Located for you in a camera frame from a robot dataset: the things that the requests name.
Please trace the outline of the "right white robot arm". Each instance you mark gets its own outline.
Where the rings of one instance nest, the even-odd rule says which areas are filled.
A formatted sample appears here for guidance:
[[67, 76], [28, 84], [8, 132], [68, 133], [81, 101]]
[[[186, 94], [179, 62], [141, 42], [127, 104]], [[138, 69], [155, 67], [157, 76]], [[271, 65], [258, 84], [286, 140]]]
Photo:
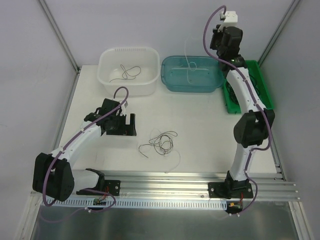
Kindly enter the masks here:
[[247, 63], [239, 54], [243, 31], [235, 26], [217, 25], [210, 48], [217, 53], [219, 67], [237, 98], [241, 118], [233, 128], [237, 143], [231, 169], [223, 182], [211, 182], [213, 193], [222, 198], [253, 198], [252, 180], [248, 176], [251, 161], [264, 140], [271, 140], [275, 112], [260, 100], [250, 79]]

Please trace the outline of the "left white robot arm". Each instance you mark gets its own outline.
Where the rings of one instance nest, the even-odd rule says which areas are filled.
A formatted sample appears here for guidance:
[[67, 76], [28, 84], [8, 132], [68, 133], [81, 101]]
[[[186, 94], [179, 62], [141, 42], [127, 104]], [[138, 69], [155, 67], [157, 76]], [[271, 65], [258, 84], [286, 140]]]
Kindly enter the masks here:
[[32, 189], [57, 201], [65, 201], [72, 193], [99, 195], [109, 192], [105, 174], [93, 168], [73, 172], [81, 152], [103, 135], [136, 136], [135, 114], [126, 114], [128, 103], [104, 99], [102, 106], [89, 113], [79, 130], [50, 153], [40, 153], [34, 164]]

